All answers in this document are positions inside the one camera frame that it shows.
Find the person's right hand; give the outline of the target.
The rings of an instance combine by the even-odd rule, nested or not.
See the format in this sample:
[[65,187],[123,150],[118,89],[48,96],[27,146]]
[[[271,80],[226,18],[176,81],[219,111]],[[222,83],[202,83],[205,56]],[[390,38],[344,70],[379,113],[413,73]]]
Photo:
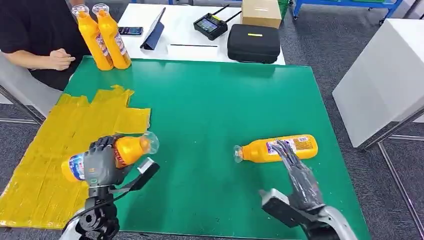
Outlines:
[[50,70],[63,71],[70,67],[76,58],[66,52],[64,48],[53,50],[48,57],[48,68]]

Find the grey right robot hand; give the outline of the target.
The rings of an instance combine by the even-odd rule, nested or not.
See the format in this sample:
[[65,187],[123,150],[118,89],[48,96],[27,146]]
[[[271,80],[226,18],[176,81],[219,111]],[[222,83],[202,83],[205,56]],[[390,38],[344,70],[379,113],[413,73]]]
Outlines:
[[278,153],[283,161],[292,186],[289,197],[299,210],[311,211],[325,205],[323,195],[313,172],[298,158],[291,146],[277,139],[271,148]]

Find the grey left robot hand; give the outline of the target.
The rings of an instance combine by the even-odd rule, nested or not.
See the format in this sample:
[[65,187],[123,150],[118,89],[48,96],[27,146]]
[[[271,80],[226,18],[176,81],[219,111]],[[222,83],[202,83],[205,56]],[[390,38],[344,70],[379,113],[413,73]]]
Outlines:
[[114,146],[123,135],[107,135],[89,145],[83,155],[84,180],[90,188],[120,185],[130,168],[117,168]]

